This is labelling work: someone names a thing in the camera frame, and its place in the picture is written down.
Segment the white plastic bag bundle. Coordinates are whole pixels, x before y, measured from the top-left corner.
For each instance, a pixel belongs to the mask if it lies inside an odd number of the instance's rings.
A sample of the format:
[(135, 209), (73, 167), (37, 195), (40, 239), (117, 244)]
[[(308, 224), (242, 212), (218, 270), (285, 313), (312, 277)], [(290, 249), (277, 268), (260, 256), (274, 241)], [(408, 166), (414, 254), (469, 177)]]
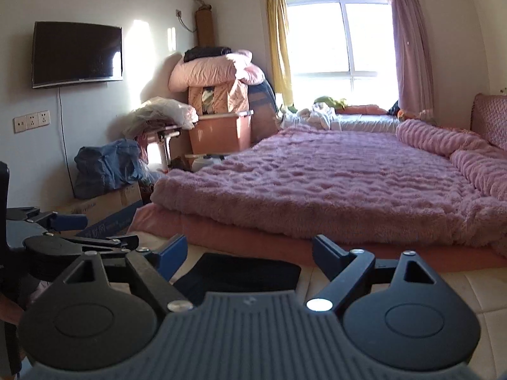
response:
[(154, 97), (126, 116), (122, 134), (125, 138), (134, 139), (145, 132), (167, 126), (191, 130), (196, 122), (198, 114), (193, 106), (176, 99)]

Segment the brown rolled mat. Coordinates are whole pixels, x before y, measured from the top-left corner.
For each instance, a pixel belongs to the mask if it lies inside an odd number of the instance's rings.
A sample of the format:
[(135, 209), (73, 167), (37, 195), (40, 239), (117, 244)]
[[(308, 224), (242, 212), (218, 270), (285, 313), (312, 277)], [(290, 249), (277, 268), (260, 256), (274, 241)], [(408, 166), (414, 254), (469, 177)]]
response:
[(200, 47), (214, 47), (216, 45), (212, 8), (202, 5), (195, 12), (198, 45)]

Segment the pink fluffy blanket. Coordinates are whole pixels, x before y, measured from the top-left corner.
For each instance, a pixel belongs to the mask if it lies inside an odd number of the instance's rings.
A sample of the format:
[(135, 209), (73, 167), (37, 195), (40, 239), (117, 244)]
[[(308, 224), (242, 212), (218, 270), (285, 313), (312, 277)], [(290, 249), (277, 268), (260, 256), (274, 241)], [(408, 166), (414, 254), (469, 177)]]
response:
[(296, 126), (195, 173), (157, 181), (178, 214), (342, 244), (459, 244), (506, 250), (506, 204), (449, 155), (393, 134)]

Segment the black pants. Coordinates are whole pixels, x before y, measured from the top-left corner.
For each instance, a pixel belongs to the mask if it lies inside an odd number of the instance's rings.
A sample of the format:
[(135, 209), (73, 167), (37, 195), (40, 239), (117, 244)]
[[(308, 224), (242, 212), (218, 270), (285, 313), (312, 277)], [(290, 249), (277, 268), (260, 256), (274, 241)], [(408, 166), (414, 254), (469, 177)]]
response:
[(204, 253), (174, 287), (194, 305), (207, 293), (294, 291), (301, 267), (284, 261)]

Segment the pink headboard cushion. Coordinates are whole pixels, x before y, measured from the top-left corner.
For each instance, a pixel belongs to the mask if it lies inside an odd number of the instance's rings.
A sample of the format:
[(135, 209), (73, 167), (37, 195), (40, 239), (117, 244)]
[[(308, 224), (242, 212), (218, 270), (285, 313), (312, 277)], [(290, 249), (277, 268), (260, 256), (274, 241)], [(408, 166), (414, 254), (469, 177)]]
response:
[(478, 93), (471, 112), (471, 131), (488, 143), (502, 149), (507, 148), (507, 99), (505, 95)]

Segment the white wall socket panel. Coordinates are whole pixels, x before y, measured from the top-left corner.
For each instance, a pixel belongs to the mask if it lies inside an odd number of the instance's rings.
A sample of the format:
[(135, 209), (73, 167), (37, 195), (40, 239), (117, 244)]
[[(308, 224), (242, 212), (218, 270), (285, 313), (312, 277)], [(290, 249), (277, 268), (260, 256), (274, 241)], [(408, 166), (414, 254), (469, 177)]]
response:
[(22, 133), (27, 130), (33, 130), (48, 126), (51, 123), (51, 114), (49, 111), (38, 111), (13, 118), (14, 133)]

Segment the blue clothes pile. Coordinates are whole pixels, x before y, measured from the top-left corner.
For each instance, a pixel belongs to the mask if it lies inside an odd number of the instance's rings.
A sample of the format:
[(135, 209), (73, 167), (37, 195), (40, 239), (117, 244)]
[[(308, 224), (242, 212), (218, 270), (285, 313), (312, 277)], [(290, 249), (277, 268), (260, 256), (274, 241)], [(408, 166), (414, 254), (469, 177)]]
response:
[(77, 199), (87, 200), (120, 190), (144, 178), (140, 147), (134, 140), (120, 139), (100, 147), (82, 147), (74, 161)]

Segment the orange plastic storage bin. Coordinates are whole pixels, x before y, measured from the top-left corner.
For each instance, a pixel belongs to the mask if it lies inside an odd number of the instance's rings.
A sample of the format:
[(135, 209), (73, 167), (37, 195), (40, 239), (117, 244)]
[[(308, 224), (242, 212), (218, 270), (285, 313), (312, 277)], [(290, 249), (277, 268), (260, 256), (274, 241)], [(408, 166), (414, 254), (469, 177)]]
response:
[(226, 155), (241, 152), (251, 146), (253, 111), (241, 111), (200, 116), (189, 130), (195, 155)]

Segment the salmon pink mattress pad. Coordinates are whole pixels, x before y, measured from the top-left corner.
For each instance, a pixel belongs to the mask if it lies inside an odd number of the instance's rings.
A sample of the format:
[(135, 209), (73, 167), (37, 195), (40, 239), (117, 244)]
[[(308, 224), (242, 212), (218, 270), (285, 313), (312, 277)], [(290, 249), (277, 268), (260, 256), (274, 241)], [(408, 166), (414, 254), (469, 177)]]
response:
[[(158, 238), (183, 234), (189, 244), (231, 255), (281, 260), (304, 266), (315, 264), (311, 239), (294, 239), (257, 229), (223, 225), (211, 219), (169, 211), (153, 203), (136, 211), (129, 231), (141, 231)], [(506, 266), (506, 258), (489, 247), (366, 243), (341, 243), (339, 246), (346, 250), (363, 248), (385, 259), (397, 258), (404, 250), (414, 250), (440, 273)]]

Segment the purple curtain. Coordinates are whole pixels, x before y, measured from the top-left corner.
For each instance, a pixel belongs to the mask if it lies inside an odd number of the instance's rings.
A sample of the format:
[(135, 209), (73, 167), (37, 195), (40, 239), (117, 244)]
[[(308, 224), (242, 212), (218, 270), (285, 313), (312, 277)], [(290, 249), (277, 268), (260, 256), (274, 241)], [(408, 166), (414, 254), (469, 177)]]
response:
[(390, 0), (401, 111), (434, 117), (434, 80), (425, 17), (419, 0)]

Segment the yellow curtain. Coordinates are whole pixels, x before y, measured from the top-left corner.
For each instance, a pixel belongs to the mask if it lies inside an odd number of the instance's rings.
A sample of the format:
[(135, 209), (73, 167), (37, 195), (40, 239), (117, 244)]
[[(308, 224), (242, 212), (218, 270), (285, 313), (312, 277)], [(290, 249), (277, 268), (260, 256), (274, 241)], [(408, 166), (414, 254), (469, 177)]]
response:
[(285, 0), (266, 0), (267, 26), (272, 64), (273, 87), (284, 105), (294, 104), (291, 64), (288, 51), (289, 18)]

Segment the pink long pillow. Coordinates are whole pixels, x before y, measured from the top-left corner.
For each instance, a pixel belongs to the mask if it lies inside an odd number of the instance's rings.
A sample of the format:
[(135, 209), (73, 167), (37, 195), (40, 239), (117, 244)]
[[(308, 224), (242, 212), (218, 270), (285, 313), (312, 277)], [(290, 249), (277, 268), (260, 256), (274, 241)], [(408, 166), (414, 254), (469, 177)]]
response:
[(506, 152), (481, 136), (416, 119), (401, 123), (396, 136), (413, 148), (447, 158), (482, 194), (506, 200)]

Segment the black wall television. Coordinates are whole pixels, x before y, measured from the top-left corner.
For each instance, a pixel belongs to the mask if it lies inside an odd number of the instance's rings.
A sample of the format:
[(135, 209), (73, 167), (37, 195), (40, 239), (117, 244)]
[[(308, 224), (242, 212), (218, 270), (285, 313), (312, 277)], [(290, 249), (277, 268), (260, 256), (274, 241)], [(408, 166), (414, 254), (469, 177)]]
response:
[(34, 23), (33, 89), (122, 79), (122, 28), (81, 22)]

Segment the cardboard box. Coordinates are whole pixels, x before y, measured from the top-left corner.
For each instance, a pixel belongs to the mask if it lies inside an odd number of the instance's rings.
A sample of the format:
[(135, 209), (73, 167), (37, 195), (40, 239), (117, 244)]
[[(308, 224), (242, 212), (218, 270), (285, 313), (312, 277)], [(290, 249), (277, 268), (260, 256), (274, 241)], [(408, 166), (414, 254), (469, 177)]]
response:
[(142, 205), (141, 192), (138, 183), (135, 183), (92, 199), (75, 199), (56, 208), (56, 211), (59, 214), (83, 214), (88, 219), (88, 225), (84, 229), (65, 231), (64, 234), (86, 238), (104, 238), (119, 235), (127, 229), (135, 212)]

